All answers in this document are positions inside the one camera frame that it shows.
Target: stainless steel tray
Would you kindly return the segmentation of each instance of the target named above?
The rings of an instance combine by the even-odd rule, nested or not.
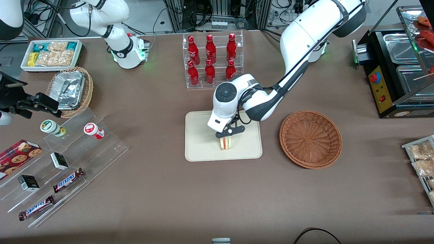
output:
[[[396,64],[417,64],[418,59],[404,33],[387,34],[383,36],[392,62]]]
[[[420,65],[401,65],[396,68],[396,72],[398,73],[402,88],[404,89],[406,94],[415,92],[430,82],[426,78],[413,80],[424,75]],[[434,88],[432,86],[428,86],[423,91],[416,93],[411,99],[433,100]]]

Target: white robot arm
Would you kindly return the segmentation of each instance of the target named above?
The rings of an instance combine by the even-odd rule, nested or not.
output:
[[[0,40],[11,40],[23,30],[23,9],[20,0],[0,0]],[[71,6],[72,20],[97,33],[112,49],[115,61],[125,69],[139,65],[147,58],[142,39],[128,36],[121,22],[128,20],[130,9],[124,0],[83,0]],[[57,16],[66,24],[56,10]]]
[[[275,85],[264,88],[250,74],[221,83],[214,92],[213,111],[208,126],[218,138],[244,131],[231,127],[239,120],[239,106],[251,120],[267,119],[306,72],[308,60],[316,61],[331,33],[347,36],[360,28],[366,19],[365,0],[317,0],[283,32],[280,50],[286,66],[285,76]]]

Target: brown table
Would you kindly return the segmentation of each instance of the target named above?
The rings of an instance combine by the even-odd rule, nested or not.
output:
[[[185,115],[211,110],[213,91],[186,89],[182,35],[158,36],[150,61],[131,70],[113,62],[103,39],[82,39],[80,65],[95,83],[90,107],[130,150],[37,228],[22,228],[0,205],[1,242],[209,244],[230,237],[287,244],[320,227],[343,243],[433,243],[434,217],[416,214],[432,208],[400,147],[434,134],[433,119],[378,118],[365,74],[351,64],[351,40],[365,31],[330,38],[323,57],[260,124],[261,158],[220,162],[184,158]],[[279,45],[259,31],[244,37],[245,72],[274,84],[284,73]],[[21,79],[33,94],[52,76],[23,72]],[[279,145],[281,122],[303,109],[325,114],[341,131],[342,155],[329,168],[301,168]],[[40,141],[40,122],[52,118],[15,116],[0,128],[0,150],[22,138]],[[334,243],[312,232],[300,241],[318,242]]]

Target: red bottle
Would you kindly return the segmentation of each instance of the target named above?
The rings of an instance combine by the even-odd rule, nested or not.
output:
[[[189,60],[187,62],[188,69],[188,78],[190,79],[190,83],[192,86],[198,86],[199,85],[199,73],[197,72],[196,67],[194,66],[193,61]]]
[[[235,69],[235,67],[233,66],[233,59],[229,60],[227,62],[227,67],[226,67],[226,80],[230,80],[232,77],[235,76],[235,72],[237,71]]]
[[[227,42],[226,46],[226,59],[229,62],[229,60],[233,59],[235,60],[237,57],[237,44],[235,43],[235,34],[231,33],[229,34],[229,42]]]
[[[217,54],[216,54],[216,45],[213,41],[213,35],[207,35],[207,45],[205,46],[205,50],[207,52],[207,59],[211,59],[212,63],[217,62]]]
[[[205,67],[205,74],[207,75],[208,84],[212,85],[216,81],[216,70],[213,66],[211,59],[207,59],[207,66]]]
[[[199,58],[199,49],[197,48],[196,43],[194,43],[194,37],[188,36],[188,55],[190,56],[190,60],[194,62],[195,65],[199,65],[201,63],[201,59]]]

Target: brown woven basket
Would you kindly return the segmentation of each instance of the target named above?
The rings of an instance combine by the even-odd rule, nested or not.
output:
[[[294,163],[305,168],[325,168],[338,159],[342,137],[325,115],[303,110],[289,115],[280,127],[280,145]]]
[[[92,92],[93,92],[93,81],[92,77],[90,77],[89,73],[83,69],[82,67],[74,67],[66,70],[62,70],[60,72],[73,72],[73,71],[80,71],[86,75],[86,80],[83,88],[83,95],[80,101],[80,107],[76,110],[62,110],[62,118],[69,119],[72,116],[74,116],[76,113],[81,111],[82,109],[85,109],[89,106],[90,100],[92,99]],[[50,84],[48,85],[48,89],[45,92],[45,94],[50,94],[51,86],[53,85],[54,78],[56,75],[51,79]]]

